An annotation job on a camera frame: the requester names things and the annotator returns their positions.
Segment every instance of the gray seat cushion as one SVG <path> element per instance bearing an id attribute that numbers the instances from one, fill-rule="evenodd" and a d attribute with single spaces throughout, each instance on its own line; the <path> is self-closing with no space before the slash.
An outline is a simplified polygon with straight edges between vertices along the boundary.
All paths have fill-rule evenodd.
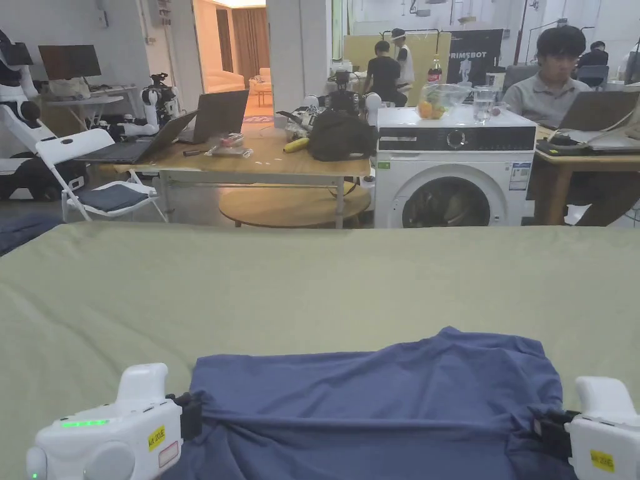
<path id="1" fill-rule="evenodd" d="M 137 205 L 143 200 L 146 200 L 148 195 L 127 188 L 124 185 L 112 185 L 102 190 L 80 192 L 77 197 L 83 205 L 102 210 L 103 212 L 113 212 Z"/>

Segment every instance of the white folding chair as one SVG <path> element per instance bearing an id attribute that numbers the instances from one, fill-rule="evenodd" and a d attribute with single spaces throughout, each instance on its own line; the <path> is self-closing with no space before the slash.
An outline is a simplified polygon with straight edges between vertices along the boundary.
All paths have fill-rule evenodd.
<path id="1" fill-rule="evenodd" d="M 76 195 L 69 185 L 62 178 L 56 169 L 56 165 L 75 159 L 79 156 L 95 152 L 100 148 L 114 144 L 111 136 L 102 129 L 94 129 L 86 132 L 77 133 L 61 138 L 54 138 L 46 141 L 39 141 L 36 144 L 36 150 L 42 158 L 42 161 L 50 169 L 51 173 L 56 177 L 62 187 L 62 218 L 67 221 L 69 209 L 78 210 L 85 220 L 91 221 L 89 213 L 101 215 L 108 218 L 116 218 L 122 215 L 133 213 L 135 210 L 147 204 L 153 204 L 164 221 L 168 221 L 160 207 L 158 207 L 158 195 L 156 189 L 144 185 L 136 173 L 130 170 L 131 178 L 127 182 L 111 182 L 91 191 L 104 191 L 117 186 L 124 186 L 130 190 L 143 193 L 146 196 L 134 205 L 130 205 L 117 210 L 104 211 L 90 205 L 82 203 L 83 193 Z"/>

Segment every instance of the knob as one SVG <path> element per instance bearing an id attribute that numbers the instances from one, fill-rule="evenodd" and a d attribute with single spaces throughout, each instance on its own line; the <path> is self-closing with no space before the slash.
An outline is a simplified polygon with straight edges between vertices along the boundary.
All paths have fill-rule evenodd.
<path id="1" fill-rule="evenodd" d="M 454 150 L 459 150 L 467 144 L 467 137 L 460 130 L 453 130 L 447 135 L 447 145 Z"/>

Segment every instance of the person in black shirt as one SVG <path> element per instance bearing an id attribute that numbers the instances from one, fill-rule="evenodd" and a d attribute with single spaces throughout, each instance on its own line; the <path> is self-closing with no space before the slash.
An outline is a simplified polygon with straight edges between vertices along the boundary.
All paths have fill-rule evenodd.
<path id="1" fill-rule="evenodd" d="M 376 43 L 376 57 L 369 60 L 364 92 L 377 93 L 383 102 L 393 102 L 396 107 L 404 107 L 406 96 L 396 88 L 396 81 L 400 78 L 400 64 L 389 56 L 389 49 L 389 42 L 381 40 Z"/>
<path id="2" fill-rule="evenodd" d="M 598 40 L 591 44 L 591 51 L 582 55 L 578 60 L 578 68 L 590 65 L 606 65 L 609 63 L 609 54 L 604 51 L 606 45 Z"/>

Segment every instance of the curtain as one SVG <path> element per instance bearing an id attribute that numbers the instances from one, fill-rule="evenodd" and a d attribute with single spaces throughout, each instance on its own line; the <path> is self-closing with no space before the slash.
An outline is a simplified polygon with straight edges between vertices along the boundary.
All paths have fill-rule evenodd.
<path id="1" fill-rule="evenodd" d="M 260 68 L 269 67 L 269 33 L 266 8 L 232 10 L 238 66 L 246 85 Z"/>
<path id="2" fill-rule="evenodd" d="M 220 37 L 220 54 L 222 55 L 222 69 L 225 72 L 234 71 L 234 62 L 231 58 L 231 38 L 229 37 L 229 19 L 227 11 L 218 8 L 218 36 Z"/>

